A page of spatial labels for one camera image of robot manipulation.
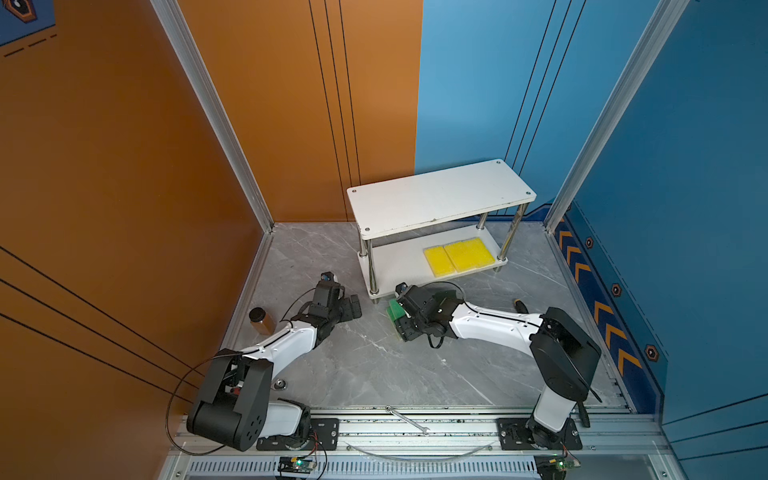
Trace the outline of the green yellow sponge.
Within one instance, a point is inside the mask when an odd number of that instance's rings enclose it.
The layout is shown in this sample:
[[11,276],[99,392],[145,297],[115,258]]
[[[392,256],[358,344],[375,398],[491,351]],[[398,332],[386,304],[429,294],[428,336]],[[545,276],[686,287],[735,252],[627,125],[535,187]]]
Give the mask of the green yellow sponge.
[[392,323],[393,323],[393,325],[394,325],[394,327],[396,329],[396,332],[400,336],[402,336],[403,335],[403,328],[402,328],[401,322],[402,322],[403,319],[407,318],[406,312],[403,309],[403,307],[395,299],[391,299],[388,302],[386,313],[387,313],[388,317],[390,318],[390,320],[392,321]]

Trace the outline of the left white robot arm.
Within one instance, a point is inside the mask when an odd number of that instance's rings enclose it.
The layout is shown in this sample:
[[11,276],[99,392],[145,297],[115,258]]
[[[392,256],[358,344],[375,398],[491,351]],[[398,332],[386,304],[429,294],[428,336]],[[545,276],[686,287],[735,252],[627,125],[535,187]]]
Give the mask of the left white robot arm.
[[243,350],[222,349],[204,364],[202,386],[187,415],[189,433],[244,452],[257,441],[276,438],[291,449],[303,447],[312,433],[311,408],[273,399],[278,374],[327,339],[340,323],[362,317],[359,297],[348,295],[324,276],[287,326]]

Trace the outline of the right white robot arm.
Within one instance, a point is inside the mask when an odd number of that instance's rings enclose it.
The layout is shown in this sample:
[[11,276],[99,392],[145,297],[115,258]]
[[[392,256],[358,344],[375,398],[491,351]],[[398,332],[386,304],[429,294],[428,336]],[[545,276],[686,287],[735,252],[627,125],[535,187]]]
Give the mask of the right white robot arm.
[[577,409],[583,426],[590,426],[584,402],[597,395],[592,382],[601,348],[564,310],[531,313],[521,301],[513,312],[488,309],[467,301],[453,283],[446,289],[401,283],[395,293],[402,312],[393,323],[406,342],[424,336],[439,349],[447,338],[478,340],[531,356],[544,388],[528,420],[507,434],[532,449],[581,447],[571,413]]

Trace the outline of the white two-tier shelf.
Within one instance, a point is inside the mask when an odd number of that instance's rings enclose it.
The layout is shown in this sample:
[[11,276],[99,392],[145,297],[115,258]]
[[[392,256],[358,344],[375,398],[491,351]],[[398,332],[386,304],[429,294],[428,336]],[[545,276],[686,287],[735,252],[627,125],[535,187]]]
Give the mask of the white two-tier shelf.
[[[507,252],[536,193],[501,159],[352,186],[347,196],[360,241],[358,260],[369,298],[395,294],[507,264]],[[477,240],[482,265],[437,275],[424,252]]]

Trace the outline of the brown jar black lid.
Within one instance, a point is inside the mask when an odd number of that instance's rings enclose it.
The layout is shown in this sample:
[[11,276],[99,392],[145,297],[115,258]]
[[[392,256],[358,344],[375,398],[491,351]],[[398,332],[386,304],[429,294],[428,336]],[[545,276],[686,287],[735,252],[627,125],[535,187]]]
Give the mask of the brown jar black lid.
[[248,312],[251,326],[261,335],[272,335],[276,330],[273,317],[262,307],[254,307]]

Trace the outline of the left circuit board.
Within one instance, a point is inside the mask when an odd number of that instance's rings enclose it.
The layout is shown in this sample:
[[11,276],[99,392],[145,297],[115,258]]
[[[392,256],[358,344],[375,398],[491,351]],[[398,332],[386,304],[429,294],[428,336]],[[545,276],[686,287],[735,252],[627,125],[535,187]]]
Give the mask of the left circuit board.
[[277,466],[279,476],[309,476],[317,468],[317,461],[306,457],[281,457]]

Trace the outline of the circuit board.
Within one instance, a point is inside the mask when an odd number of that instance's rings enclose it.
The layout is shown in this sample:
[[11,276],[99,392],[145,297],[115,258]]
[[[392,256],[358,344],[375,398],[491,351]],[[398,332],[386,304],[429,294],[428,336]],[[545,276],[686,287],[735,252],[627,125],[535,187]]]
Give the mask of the circuit board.
[[309,476],[317,468],[317,461],[306,457],[281,457],[277,466],[279,476]]
[[535,457],[536,470],[542,480],[565,480],[565,460],[561,457]]

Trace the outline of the right circuit board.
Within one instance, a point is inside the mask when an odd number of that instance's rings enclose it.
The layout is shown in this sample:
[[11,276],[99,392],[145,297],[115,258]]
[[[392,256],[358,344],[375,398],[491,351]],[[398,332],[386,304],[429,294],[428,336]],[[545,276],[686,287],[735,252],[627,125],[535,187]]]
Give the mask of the right circuit board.
[[565,460],[561,457],[535,457],[536,470],[542,480],[565,480]]

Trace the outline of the black handled screwdriver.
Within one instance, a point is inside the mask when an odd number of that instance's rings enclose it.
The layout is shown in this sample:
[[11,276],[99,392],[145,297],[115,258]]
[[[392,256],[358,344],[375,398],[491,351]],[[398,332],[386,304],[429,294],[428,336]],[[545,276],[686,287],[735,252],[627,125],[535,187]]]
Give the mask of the black handled screwdriver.
[[513,305],[518,314],[529,314],[529,310],[522,300],[516,299]]

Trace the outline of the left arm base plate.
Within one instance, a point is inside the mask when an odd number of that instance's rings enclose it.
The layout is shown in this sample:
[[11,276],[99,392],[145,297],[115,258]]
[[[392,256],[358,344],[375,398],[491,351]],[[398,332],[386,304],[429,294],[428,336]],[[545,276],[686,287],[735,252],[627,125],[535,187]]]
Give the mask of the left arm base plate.
[[338,446],[339,427],[338,418],[312,417],[306,429],[308,432],[306,437],[295,434],[259,438],[256,449],[258,451],[309,451],[318,447],[321,452],[335,451]]

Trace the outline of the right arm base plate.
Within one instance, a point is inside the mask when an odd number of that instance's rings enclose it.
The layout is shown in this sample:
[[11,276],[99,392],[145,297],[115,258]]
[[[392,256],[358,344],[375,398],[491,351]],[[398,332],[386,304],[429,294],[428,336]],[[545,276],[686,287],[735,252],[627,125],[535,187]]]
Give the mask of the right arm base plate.
[[558,432],[546,429],[532,418],[499,418],[496,427],[504,451],[583,449],[580,433],[572,418],[568,418]]

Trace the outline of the aluminium front rail frame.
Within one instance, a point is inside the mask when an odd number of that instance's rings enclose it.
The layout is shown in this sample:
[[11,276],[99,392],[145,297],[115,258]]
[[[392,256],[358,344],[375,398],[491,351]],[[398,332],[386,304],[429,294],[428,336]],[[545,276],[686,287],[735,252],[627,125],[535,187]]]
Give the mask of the aluminium front rail frame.
[[[335,451],[216,449],[180,428],[163,465],[163,479],[541,479],[535,457],[561,457],[566,479],[683,479],[661,427],[651,415],[591,408],[590,426],[573,418],[583,449],[504,451],[496,420],[523,418],[521,409],[496,407],[320,410],[338,418]],[[317,461],[309,476],[279,476],[281,457]]]

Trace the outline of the left aluminium corner post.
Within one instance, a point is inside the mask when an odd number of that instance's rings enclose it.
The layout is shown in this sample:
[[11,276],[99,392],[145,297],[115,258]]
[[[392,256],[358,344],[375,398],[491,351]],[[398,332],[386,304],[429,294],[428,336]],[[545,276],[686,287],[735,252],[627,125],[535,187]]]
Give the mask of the left aluminium corner post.
[[150,1],[261,229],[274,220],[178,1]]

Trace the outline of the aluminium corner post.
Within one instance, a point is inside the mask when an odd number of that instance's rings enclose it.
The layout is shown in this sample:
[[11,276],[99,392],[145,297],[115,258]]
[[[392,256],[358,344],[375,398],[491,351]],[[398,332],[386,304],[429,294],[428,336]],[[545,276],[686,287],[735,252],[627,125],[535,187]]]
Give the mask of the aluminium corner post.
[[261,229],[274,220],[178,1],[150,1]]
[[563,220],[688,4],[688,0],[657,4],[550,207],[543,222],[546,233],[552,235]]

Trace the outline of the right aluminium corner post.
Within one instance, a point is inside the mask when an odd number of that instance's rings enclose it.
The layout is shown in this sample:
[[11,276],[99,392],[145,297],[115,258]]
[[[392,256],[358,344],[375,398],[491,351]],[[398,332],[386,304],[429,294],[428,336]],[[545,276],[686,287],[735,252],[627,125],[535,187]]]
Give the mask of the right aluminium corner post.
[[657,4],[550,207],[543,222],[546,233],[552,235],[563,220],[688,4],[688,0]]

